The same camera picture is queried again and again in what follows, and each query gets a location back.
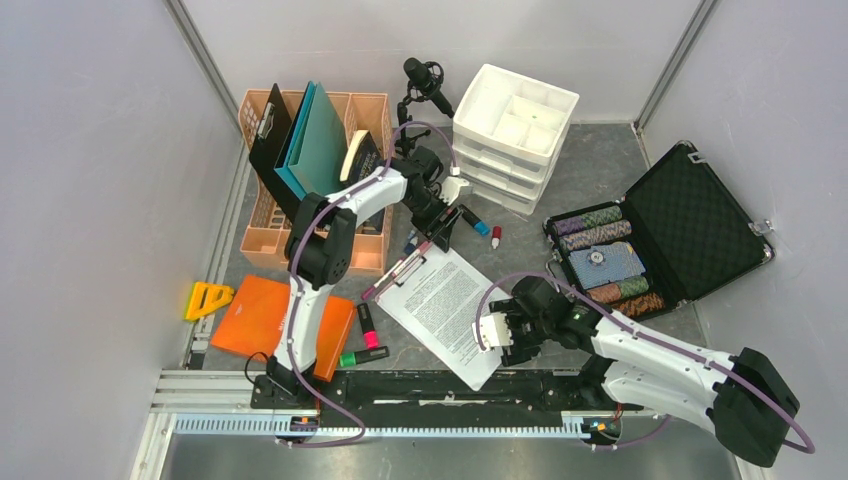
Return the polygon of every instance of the orange folder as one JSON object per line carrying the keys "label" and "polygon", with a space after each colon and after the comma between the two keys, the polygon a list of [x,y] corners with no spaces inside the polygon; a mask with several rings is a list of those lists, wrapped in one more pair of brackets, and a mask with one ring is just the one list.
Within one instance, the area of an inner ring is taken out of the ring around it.
{"label": "orange folder", "polygon": [[[244,357],[256,352],[272,355],[283,335],[289,292],[288,284],[245,276],[212,336],[212,346]],[[355,315],[352,301],[332,296],[327,300],[318,330],[315,378],[327,382],[333,378]]]}

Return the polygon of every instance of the gray mat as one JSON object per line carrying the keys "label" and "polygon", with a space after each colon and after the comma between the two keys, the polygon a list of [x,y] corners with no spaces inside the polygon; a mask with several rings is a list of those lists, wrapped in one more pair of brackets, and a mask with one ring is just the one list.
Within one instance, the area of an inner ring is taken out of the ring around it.
{"label": "gray mat", "polygon": [[[443,161],[448,161],[450,149],[437,135],[433,134],[421,139],[419,145],[434,150]],[[630,126],[572,125],[565,139],[556,170],[535,212],[529,216],[519,215],[476,195],[463,197],[461,202],[471,208],[489,227],[500,225],[503,229],[503,237],[500,247],[492,250],[489,238],[484,239],[467,223],[460,222],[454,228],[451,246],[492,280],[517,271],[544,271],[545,262],[551,256],[551,249],[542,234],[543,221],[549,216],[568,210],[619,198],[646,169]],[[256,201],[256,191],[256,177],[251,173],[224,277],[224,282],[235,288],[238,288],[245,275],[251,273],[278,281],[288,280],[287,272],[256,268],[239,251],[244,229]],[[392,222],[387,262],[389,265],[400,257],[403,249],[401,244],[412,228],[409,219],[410,214],[406,207],[397,205]],[[348,275],[336,285],[332,294],[358,299],[374,280],[375,278],[371,276]],[[513,284],[514,282],[507,282],[504,289],[509,291]],[[445,368],[441,361],[373,303],[371,313],[380,341],[389,346],[391,356],[354,368],[364,370]],[[215,319],[216,327],[222,315],[223,313],[218,313]],[[648,320],[644,322],[644,325],[686,342],[704,345],[704,337],[691,305],[668,315]],[[345,350],[355,351],[363,348],[365,345],[362,333],[359,324],[355,323]],[[588,355],[583,352],[568,351],[557,344],[548,342],[542,348],[542,355],[520,365],[519,368],[580,368],[587,358]],[[204,370],[239,370],[243,367],[244,358],[214,347],[209,348],[203,363]],[[256,364],[253,368],[261,368],[261,364]]]}

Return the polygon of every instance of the open case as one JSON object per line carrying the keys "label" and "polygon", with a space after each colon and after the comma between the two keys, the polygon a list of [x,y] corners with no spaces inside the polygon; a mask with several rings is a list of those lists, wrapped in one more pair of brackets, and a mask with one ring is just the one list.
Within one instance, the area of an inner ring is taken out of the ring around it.
{"label": "open case", "polygon": [[614,205],[621,209],[622,219],[630,222],[631,233],[599,245],[629,242],[645,267],[649,289],[643,294],[656,293],[664,303],[658,310],[634,317],[637,321],[698,300],[774,257],[762,236],[765,223],[752,222],[695,147],[681,141],[621,199],[545,221],[544,232],[555,259],[568,282],[581,292],[586,289],[554,224]]}

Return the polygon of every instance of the microphone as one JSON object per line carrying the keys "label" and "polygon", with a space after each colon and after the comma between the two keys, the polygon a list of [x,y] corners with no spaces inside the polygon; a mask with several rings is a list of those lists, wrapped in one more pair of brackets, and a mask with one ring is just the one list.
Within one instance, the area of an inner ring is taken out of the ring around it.
{"label": "microphone", "polygon": [[449,118],[453,118],[453,107],[439,91],[442,85],[436,81],[429,68],[418,61],[417,58],[410,57],[403,62],[403,71],[409,77],[409,83],[417,88],[421,95],[432,100],[440,112]]}

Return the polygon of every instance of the gray wall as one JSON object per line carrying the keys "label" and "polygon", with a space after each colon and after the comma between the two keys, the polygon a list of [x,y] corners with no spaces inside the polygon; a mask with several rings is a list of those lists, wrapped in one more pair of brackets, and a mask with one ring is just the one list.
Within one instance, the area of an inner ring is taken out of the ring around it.
{"label": "gray wall", "polygon": [[801,400],[817,441],[784,450],[778,478],[842,478],[848,415],[845,342],[848,4],[725,1],[648,125],[653,159],[688,138],[754,218],[777,258],[700,302],[716,347],[767,353]]}
{"label": "gray wall", "polygon": [[[184,0],[233,95],[249,88],[406,93],[435,60],[454,108],[484,63],[580,94],[576,121],[636,118],[698,0]],[[448,124],[430,103],[419,120]]]}
{"label": "gray wall", "polygon": [[126,478],[240,148],[158,0],[0,6],[0,478]]}

